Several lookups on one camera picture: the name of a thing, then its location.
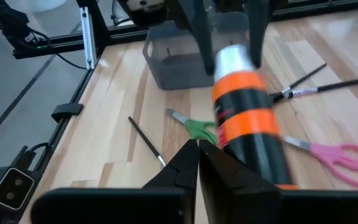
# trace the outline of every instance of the gray floor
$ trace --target gray floor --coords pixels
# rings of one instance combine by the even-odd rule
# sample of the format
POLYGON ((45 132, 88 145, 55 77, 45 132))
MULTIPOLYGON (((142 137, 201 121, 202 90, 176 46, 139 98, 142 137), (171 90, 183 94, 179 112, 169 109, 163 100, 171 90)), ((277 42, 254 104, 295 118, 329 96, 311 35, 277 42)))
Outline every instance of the gray floor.
MULTIPOLYGON (((111 0, 99 0, 108 26, 112 25, 111 0)), ((118 17, 125 17, 117 9, 118 17)), ((65 35, 80 30, 76 1, 51 11, 28 14, 30 26, 48 36, 65 35)), ((68 60, 85 66, 83 51, 62 54, 68 60)), ((54 55, 16 60, 12 47, 0 32, 0 116, 23 88, 36 76, 37 81, 0 125, 0 166, 7 166, 24 145, 48 141, 56 127, 50 117, 53 109, 69 102, 85 74, 54 55)))

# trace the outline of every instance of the black metal frame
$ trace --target black metal frame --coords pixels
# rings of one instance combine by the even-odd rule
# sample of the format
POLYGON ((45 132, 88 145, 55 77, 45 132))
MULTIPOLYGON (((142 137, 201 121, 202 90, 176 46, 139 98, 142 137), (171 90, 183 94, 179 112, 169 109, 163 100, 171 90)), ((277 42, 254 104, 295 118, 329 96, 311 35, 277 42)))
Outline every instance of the black metal frame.
MULTIPOLYGON (((96 0, 77 0, 80 7, 88 7, 89 13, 93 18, 93 28, 96 44, 97 62, 101 58, 103 50, 109 45, 125 44, 135 41, 145 40, 148 29, 136 26, 126 27, 108 27, 106 26, 101 12, 98 8, 96 0)), ((294 1, 288 7, 273 12, 272 20, 279 21, 285 19, 294 19, 298 17, 313 16, 317 14, 325 14, 330 12, 346 11, 358 9, 358 0, 333 0, 330 3, 327 0, 299 0, 294 1)), ((42 55, 50 55, 62 52, 71 52, 84 49, 81 33, 52 37, 51 46, 49 48, 41 48, 38 50, 14 51, 15 58, 37 57, 42 55)), ((45 40, 41 40, 41 45, 46 45, 45 40)), ((78 85, 70 103, 78 103, 94 70, 88 70, 78 85)), ((62 138, 62 135, 69 123, 70 118, 63 118, 59 121, 47 147, 41 155, 41 159, 34 169, 34 185, 37 186, 42 175, 52 158, 56 147, 62 138)))

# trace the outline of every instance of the metal bracket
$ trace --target metal bracket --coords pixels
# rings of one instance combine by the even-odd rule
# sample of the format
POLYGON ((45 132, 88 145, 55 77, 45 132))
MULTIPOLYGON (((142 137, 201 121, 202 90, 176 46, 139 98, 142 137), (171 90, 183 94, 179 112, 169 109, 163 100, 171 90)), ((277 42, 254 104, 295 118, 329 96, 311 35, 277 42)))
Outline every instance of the metal bracket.
POLYGON ((80 7, 80 16, 86 69, 94 69, 96 63, 96 46, 94 43, 92 17, 88 11, 88 7, 80 7))

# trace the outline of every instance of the scissor blade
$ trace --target scissor blade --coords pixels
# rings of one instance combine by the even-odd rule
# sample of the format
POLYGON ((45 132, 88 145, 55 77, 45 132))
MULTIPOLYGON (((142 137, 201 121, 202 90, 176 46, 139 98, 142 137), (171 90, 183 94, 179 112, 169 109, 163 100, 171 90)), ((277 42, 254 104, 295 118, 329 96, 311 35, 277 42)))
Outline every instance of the scissor blade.
POLYGON ((167 113, 167 115, 171 116, 172 118, 177 119, 178 121, 180 121, 183 124, 185 124, 186 121, 189 119, 189 117, 186 117, 185 115, 180 114, 180 113, 174 111, 173 109, 167 109, 165 112, 167 113))
POLYGON ((288 143, 291 144, 293 146, 299 147, 301 149, 304 149, 306 151, 310 151, 310 143, 306 142, 306 141, 301 141, 299 139, 290 137, 290 136, 284 136, 283 140, 288 143))

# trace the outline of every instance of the pink handle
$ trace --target pink handle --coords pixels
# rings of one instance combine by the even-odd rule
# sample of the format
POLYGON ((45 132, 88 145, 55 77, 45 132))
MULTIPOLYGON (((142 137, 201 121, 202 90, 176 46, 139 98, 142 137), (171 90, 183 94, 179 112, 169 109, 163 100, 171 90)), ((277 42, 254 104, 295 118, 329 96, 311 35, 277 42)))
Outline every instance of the pink handle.
POLYGON ((343 144, 340 146, 312 144, 310 153, 324 163, 336 177, 342 179, 348 184, 358 187, 357 180, 340 173, 334 166, 336 163, 339 163, 344 167, 358 171, 358 160, 347 157, 343 153, 343 149, 350 149, 358 152, 358 146, 352 144, 343 144))

